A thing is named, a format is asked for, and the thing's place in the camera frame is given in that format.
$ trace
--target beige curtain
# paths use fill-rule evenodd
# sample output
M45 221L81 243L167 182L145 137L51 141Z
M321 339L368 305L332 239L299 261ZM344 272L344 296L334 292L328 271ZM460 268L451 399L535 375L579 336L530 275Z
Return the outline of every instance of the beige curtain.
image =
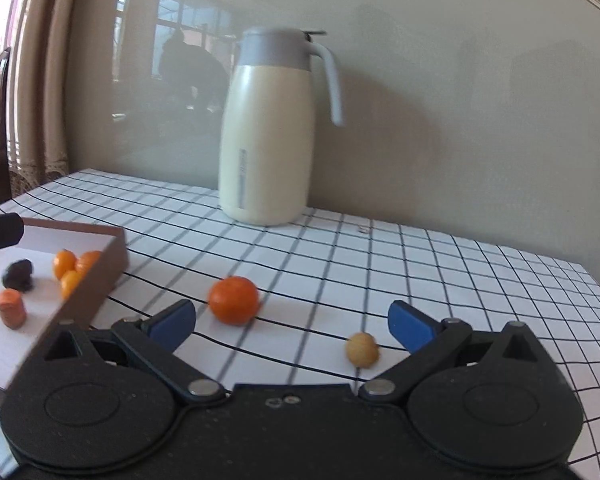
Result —
M11 187L17 196L67 174L62 82L73 0L26 0L8 77Z

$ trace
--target small yellow-brown ball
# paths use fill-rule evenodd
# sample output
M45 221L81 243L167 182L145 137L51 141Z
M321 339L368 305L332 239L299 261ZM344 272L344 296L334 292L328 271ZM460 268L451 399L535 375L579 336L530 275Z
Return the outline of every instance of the small yellow-brown ball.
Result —
M380 349L371 334L358 332L352 335L345 346L347 359L358 368L371 368L380 357Z

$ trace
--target label on thermos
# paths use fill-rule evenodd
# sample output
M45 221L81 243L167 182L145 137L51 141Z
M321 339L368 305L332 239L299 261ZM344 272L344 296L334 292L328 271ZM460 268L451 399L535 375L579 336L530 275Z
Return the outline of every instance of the label on thermos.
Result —
M240 150L240 171L238 173L238 208L244 209L244 191L247 180L247 150Z

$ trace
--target glossy wall panel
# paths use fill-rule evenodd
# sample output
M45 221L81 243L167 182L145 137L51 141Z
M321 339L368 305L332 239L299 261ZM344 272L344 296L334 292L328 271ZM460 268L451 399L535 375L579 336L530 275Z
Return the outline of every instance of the glossy wall panel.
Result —
M74 168L216 186L220 71L245 28L271 24L324 28L343 67L336 128L314 64L312 205L568 257L600 280L587 0L75 0Z

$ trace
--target thermos handle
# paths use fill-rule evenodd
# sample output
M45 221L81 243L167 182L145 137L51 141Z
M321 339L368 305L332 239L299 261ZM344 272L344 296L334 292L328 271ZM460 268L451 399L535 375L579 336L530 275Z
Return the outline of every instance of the thermos handle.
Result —
M307 43L309 54L319 56L324 60L324 68L327 73L327 84L329 86L329 99L331 101L331 122L336 126L344 126L344 112L342 109L342 90L340 89L340 75L335 56L320 43Z

